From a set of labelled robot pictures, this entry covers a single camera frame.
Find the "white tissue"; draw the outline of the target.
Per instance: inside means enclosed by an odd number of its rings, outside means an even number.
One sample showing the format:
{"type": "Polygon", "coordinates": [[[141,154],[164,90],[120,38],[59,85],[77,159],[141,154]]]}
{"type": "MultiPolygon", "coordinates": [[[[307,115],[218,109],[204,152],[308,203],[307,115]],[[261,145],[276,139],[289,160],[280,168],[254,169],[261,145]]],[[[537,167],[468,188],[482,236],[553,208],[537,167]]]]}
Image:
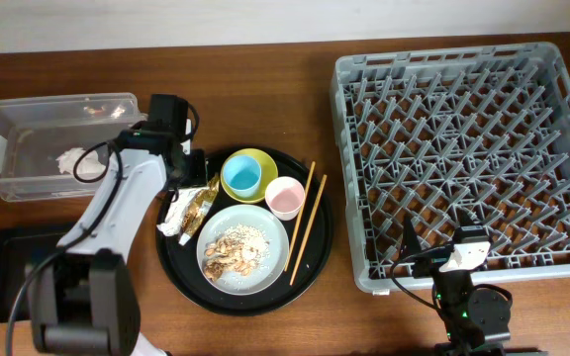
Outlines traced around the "white tissue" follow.
{"type": "Polygon", "coordinates": [[[80,157],[85,153],[82,147],[74,147],[64,152],[56,159],[58,170],[61,174],[73,174],[74,171],[83,179],[92,179],[101,175],[106,166],[99,161],[98,153],[93,150],[80,157]]]}

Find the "pink cup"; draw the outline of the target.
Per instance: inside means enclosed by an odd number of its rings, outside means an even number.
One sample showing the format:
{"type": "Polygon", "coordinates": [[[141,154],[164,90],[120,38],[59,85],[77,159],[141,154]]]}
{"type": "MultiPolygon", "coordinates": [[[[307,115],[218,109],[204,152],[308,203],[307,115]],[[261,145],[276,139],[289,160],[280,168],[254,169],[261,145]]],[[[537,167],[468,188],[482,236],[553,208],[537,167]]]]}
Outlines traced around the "pink cup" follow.
{"type": "Polygon", "coordinates": [[[274,179],[265,190],[265,202],[269,210],[281,221],[295,218],[305,198],[306,193],[301,182],[289,176],[274,179]]]}

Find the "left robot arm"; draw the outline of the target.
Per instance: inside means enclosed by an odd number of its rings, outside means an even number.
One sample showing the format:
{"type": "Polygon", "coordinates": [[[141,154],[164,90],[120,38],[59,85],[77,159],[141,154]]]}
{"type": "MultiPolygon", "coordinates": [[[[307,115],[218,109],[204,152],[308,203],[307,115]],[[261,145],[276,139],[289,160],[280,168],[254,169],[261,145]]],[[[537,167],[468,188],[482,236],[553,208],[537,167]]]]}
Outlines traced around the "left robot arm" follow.
{"type": "Polygon", "coordinates": [[[55,251],[31,267],[19,294],[37,350],[55,355],[159,355],[141,332],[127,261],[145,213],[162,191],[207,182],[190,142],[199,115],[188,101],[154,94],[146,119],[104,142],[99,187],[55,251]]]}

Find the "blue cup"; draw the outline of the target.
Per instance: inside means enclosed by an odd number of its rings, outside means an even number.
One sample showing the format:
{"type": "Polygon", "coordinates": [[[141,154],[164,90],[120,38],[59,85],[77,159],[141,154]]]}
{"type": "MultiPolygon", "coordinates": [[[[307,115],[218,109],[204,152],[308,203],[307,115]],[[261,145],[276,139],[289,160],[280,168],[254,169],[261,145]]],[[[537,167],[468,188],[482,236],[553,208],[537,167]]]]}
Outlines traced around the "blue cup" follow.
{"type": "Polygon", "coordinates": [[[244,154],[228,159],[222,169],[223,181],[240,198],[249,198],[257,192],[261,175],[260,164],[244,154]]]}

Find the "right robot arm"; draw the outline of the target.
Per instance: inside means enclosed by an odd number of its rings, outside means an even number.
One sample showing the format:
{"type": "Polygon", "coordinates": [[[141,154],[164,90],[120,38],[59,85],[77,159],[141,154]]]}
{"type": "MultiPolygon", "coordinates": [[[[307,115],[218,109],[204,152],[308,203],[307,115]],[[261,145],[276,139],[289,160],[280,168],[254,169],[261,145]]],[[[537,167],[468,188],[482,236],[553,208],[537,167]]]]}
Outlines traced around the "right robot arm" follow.
{"type": "Polygon", "coordinates": [[[458,215],[452,238],[424,249],[409,217],[404,217],[400,257],[411,263],[414,278],[431,278],[429,302],[445,326],[447,341],[434,346],[437,355],[504,355],[503,343],[511,338],[509,322],[512,294],[490,284],[476,285],[472,273],[482,266],[493,238],[485,226],[468,214],[458,215]]]}

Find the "food scraps and rice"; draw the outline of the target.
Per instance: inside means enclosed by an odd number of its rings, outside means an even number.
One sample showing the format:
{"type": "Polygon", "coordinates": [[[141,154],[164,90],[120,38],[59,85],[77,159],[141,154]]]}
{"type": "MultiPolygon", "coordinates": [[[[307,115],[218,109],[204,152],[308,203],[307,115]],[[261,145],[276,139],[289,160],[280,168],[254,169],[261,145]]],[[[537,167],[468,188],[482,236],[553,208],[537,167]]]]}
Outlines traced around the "food scraps and rice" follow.
{"type": "Polygon", "coordinates": [[[259,268],[267,255],[268,246],[269,242],[258,228],[244,224],[234,225],[207,246],[202,271],[211,282],[219,280],[225,272],[235,272],[246,277],[259,268]]]}

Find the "gold snack wrapper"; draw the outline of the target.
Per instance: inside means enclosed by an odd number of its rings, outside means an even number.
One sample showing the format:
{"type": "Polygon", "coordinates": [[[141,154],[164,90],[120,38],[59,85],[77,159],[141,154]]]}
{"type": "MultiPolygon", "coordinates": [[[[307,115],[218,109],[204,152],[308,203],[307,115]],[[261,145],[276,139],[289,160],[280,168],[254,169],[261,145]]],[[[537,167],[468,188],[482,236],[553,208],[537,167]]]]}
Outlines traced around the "gold snack wrapper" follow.
{"type": "Polygon", "coordinates": [[[219,194],[219,185],[220,175],[216,173],[208,182],[207,187],[200,191],[188,205],[178,233],[180,245],[186,245],[201,226],[219,194]]]}

